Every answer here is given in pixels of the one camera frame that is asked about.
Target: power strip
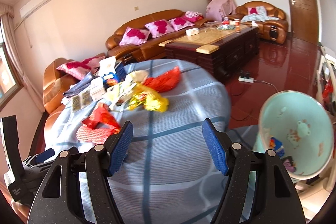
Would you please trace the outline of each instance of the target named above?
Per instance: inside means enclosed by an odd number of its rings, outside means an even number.
[[[238,81],[240,81],[240,82],[247,82],[247,83],[253,83],[254,82],[254,78],[252,78],[252,77],[246,78],[246,77],[240,77],[239,76]]]

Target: window frame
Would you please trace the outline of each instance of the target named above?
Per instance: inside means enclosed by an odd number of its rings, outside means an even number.
[[[14,78],[15,85],[9,89],[6,93],[3,93],[3,97],[0,98],[0,111],[8,104],[8,102],[23,88],[23,82],[19,74],[17,73],[14,65],[7,53],[4,34],[2,33],[2,23],[0,20],[0,48],[3,49],[6,62],[8,64],[9,70]]]

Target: sofa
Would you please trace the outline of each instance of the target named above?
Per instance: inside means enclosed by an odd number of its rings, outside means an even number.
[[[161,12],[156,12],[153,14],[149,14],[146,16],[142,16],[136,19],[133,19],[121,27],[119,27],[114,34],[107,39],[105,45],[108,49],[107,56],[115,56],[117,59],[121,59],[123,56],[127,54],[132,54],[133,58],[137,60],[137,62],[151,60],[151,59],[159,59],[165,57],[164,47],[159,47],[161,42],[164,42],[169,39],[175,39],[185,34],[185,30],[191,28],[199,28],[204,23],[213,21],[211,19],[201,19],[194,22],[195,26],[186,27],[182,30],[165,34],[161,37],[152,38],[150,35],[147,42],[141,45],[122,45],[119,46],[121,39],[126,31],[127,27],[136,28],[136,29],[145,29],[145,25],[147,23],[151,23],[157,20],[171,20],[177,17],[183,17],[185,12],[181,10],[165,10]]]
[[[283,44],[286,41],[288,32],[288,22],[286,20],[286,14],[280,8],[273,6],[270,3],[263,1],[250,1],[244,5],[236,8],[236,14],[229,15],[230,20],[240,19],[248,15],[247,8],[255,8],[257,6],[264,6],[267,10],[267,15],[270,17],[277,17],[279,20],[266,20],[265,22],[256,21],[259,27],[260,38],[275,41]],[[251,21],[244,22],[242,24],[251,25]]]
[[[100,53],[96,56],[105,56],[104,53]],[[63,105],[62,98],[63,93],[67,91],[71,85],[74,85],[79,82],[73,76],[66,74],[63,71],[56,70],[60,65],[73,61],[66,58],[57,58],[54,60],[44,71],[43,75],[43,105],[45,110],[49,113],[49,117],[46,120],[44,126],[44,133],[48,134],[48,131],[51,130],[54,122],[57,117],[65,108]]]

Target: brown wooden door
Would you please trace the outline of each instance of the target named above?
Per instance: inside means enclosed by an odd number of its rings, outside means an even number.
[[[289,0],[293,37],[317,44],[319,14],[316,0]]]

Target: air conditioner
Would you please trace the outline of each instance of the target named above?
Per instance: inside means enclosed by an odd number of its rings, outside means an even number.
[[[39,9],[44,4],[48,3],[51,0],[31,0],[26,5],[20,9],[20,15],[22,19],[27,18],[37,9]]]

